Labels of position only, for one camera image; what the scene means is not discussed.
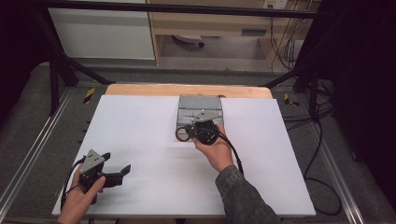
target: white table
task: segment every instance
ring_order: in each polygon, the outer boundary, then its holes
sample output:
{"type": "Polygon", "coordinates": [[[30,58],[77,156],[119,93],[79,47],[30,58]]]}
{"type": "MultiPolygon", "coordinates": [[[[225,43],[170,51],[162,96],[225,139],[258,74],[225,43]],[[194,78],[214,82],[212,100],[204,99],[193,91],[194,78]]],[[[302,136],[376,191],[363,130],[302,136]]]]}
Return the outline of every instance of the white table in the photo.
{"type": "MultiPolygon", "coordinates": [[[[276,100],[222,98],[227,135],[246,179],[280,217],[314,216],[276,100]]],[[[104,172],[131,164],[122,186],[105,189],[93,217],[223,217],[217,172],[192,142],[175,138],[178,96],[104,95],[76,160],[111,152],[104,172]]],[[[53,215],[60,213],[60,202],[53,215]]]]}

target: floor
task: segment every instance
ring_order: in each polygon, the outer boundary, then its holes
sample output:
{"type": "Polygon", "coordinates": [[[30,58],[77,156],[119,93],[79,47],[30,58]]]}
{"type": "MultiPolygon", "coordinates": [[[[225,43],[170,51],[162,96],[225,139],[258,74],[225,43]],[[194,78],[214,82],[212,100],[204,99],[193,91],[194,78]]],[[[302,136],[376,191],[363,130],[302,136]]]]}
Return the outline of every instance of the floor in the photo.
{"type": "MultiPolygon", "coordinates": [[[[189,83],[257,86],[284,74],[287,69],[280,63],[269,69],[264,56],[258,50],[258,42],[252,38],[236,39],[224,37],[204,38],[205,47],[181,43],[168,36],[164,40],[163,59],[159,66],[155,64],[124,64],[112,67],[104,63],[92,63],[89,66],[103,77],[119,82],[149,83],[189,83]]],[[[47,122],[50,111],[49,69],[39,66],[32,73],[20,101],[14,106],[9,118],[0,130],[0,191],[5,192],[12,176],[17,173],[25,156],[29,153],[35,139],[47,122]]],[[[71,90],[70,100],[64,107],[62,116],[44,142],[39,156],[32,161],[29,175],[21,183],[18,194],[7,208],[4,223],[43,223],[52,219],[50,215],[57,191],[62,186],[64,174],[75,158],[79,144],[89,128],[89,120],[106,86],[93,82],[78,73],[80,83],[71,90]],[[89,88],[95,87],[95,94],[88,104],[82,101],[89,88]]],[[[304,94],[295,94],[291,88],[294,79],[285,81],[273,88],[272,93],[278,100],[284,117],[306,113],[301,99],[304,94]],[[285,93],[294,104],[285,104],[285,93]]],[[[327,101],[319,97],[319,103],[327,101]]],[[[331,115],[321,120],[323,136],[327,147],[347,182],[356,205],[359,207],[364,223],[396,223],[395,212],[389,206],[367,167],[351,159],[351,151],[340,129],[337,119],[331,115]]],[[[290,141],[302,171],[309,163],[317,146],[317,139],[309,123],[289,131],[290,141]]],[[[332,185],[328,168],[321,154],[315,159],[309,172],[310,176],[320,178],[332,185]]],[[[317,207],[334,211],[336,198],[326,188],[315,183],[307,183],[312,200],[317,207]]],[[[115,220],[102,221],[114,223],[115,220]]],[[[320,213],[316,217],[285,218],[285,223],[353,223],[345,211],[330,217],[320,213]]]]}

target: gray sleeve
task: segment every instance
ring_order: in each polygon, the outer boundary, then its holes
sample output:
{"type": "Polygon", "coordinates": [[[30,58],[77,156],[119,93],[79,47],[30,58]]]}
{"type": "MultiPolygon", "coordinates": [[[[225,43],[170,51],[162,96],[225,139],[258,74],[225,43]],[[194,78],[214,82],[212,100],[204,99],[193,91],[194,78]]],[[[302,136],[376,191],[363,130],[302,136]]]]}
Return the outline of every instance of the gray sleeve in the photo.
{"type": "Polygon", "coordinates": [[[224,211],[232,224],[281,223],[274,210],[234,166],[225,168],[216,179],[224,211]]]}

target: wooden desk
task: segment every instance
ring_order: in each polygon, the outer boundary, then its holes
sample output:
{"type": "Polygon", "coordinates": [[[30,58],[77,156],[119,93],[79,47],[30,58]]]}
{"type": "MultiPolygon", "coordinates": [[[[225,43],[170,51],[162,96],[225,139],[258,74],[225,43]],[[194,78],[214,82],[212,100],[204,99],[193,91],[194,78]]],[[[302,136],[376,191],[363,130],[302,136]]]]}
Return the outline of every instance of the wooden desk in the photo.
{"type": "MultiPolygon", "coordinates": [[[[268,89],[113,84],[96,108],[76,160],[93,149],[112,153],[105,173],[119,172],[127,164],[132,168],[122,186],[98,196],[88,216],[224,217],[214,183],[218,173],[192,142],[175,138],[180,94],[225,95],[221,103],[227,135],[238,150],[247,180],[279,216],[315,214],[277,102],[268,89]]],[[[59,208],[58,200],[52,214],[59,215],[59,208]]]]}
{"type": "MultiPolygon", "coordinates": [[[[264,0],[147,0],[149,4],[192,5],[211,7],[265,7],[264,0]]],[[[306,10],[309,1],[289,0],[285,9],[306,10]]],[[[318,8],[319,1],[313,1],[311,10],[318,8]]],[[[157,64],[161,63],[164,35],[202,35],[202,36],[242,36],[244,29],[262,30],[265,35],[244,35],[259,39],[265,61],[269,67],[274,65],[276,53],[271,45],[270,19],[248,16],[200,15],[180,13],[149,13],[151,36],[157,64]]],[[[294,23],[299,19],[275,18],[273,20],[274,39],[279,46],[293,34],[294,23]]],[[[312,20],[306,20],[299,26],[293,39],[304,40],[312,20]]]]}

